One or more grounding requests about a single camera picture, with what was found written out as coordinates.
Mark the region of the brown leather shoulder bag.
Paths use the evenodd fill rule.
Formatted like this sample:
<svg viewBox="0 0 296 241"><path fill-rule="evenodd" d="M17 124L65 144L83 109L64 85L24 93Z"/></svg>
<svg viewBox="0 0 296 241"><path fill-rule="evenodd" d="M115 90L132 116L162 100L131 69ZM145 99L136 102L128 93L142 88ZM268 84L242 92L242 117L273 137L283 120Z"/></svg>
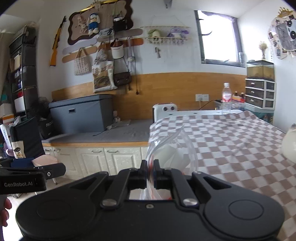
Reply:
<svg viewBox="0 0 296 241"><path fill-rule="evenodd" d="M132 81L132 77L130 72L115 73L113 75L113 80L115 86L119 87L123 85L129 85Z"/></svg>

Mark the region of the person's left hand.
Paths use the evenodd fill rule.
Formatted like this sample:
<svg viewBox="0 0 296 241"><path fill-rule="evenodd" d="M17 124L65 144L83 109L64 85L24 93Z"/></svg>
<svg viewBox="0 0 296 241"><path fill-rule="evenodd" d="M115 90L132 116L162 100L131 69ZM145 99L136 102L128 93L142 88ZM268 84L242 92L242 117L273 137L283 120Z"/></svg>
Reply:
<svg viewBox="0 0 296 241"><path fill-rule="evenodd" d="M4 201L4 207L1 210L1 222L2 226L7 227L8 223L7 220L9 219L9 210L12 208L12 204L10 199L6 198Z"/></svg>

